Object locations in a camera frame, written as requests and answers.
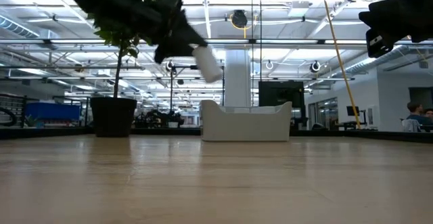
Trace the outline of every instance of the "computer monitor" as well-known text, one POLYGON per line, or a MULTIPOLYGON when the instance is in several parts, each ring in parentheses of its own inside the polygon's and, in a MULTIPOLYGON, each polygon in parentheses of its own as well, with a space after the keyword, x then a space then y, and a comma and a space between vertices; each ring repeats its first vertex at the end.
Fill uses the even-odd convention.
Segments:
POLYGON ((305 108, 303 82, 260 81, 258 91, 259 106, 279 106, 292 102, 293 108, 305 108))
MULTIPOLYGON (((357 115, 359 116, 359 107, 355 106, 355 109, 357 110, 357 115)), ((352 106, 347 106, 347 116, 355 116, 352 106)))

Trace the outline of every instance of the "man sitting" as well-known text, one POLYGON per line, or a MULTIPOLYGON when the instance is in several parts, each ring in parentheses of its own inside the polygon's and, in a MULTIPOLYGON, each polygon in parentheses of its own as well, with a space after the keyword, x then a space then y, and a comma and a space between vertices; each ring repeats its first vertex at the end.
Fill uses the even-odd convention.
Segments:
POLYGON ((407 109, 409 109, 411 114, 406 119, 417 120, 420 123, 420 125, 423 125, 423 126, 432 126, 433 125, 433 121, 430 120, 430 118, 428 118, 426 116, 422 116, 422 114, 424 113, 424 110, 423 110, 421 104, 409 102, 407 104, 407 109))
POLYGON ((425 115, 433 122, 433 109, 426 109, 425 115))

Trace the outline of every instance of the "chair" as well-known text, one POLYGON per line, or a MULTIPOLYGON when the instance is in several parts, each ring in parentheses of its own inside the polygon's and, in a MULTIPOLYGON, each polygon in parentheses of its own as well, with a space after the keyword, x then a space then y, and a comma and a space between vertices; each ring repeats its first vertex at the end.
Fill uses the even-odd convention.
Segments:
POLYGON ((419 133, 421 132, 421 125, 417 120, 405 119, 401 121, 403 132, 419 133))

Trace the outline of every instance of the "white cylindrical object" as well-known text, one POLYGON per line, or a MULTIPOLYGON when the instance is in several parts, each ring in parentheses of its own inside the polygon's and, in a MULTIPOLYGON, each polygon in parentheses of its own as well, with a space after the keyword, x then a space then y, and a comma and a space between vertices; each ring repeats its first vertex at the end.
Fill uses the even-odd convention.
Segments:
POLYGON ((209 47, 197 47, 192 55, 196 58, 196 63, 206 83, 213 83, 223 77, 223 71, 218 66, 212 50, 209 47))

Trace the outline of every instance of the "black plant pot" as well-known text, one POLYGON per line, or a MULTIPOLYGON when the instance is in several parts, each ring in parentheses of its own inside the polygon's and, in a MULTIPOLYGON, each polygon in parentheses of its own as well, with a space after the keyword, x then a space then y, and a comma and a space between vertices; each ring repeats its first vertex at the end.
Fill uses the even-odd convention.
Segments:
POLYGON ((134 99, 94 97, 90 99, 96 137, 128 137, 134 121, 134 99))

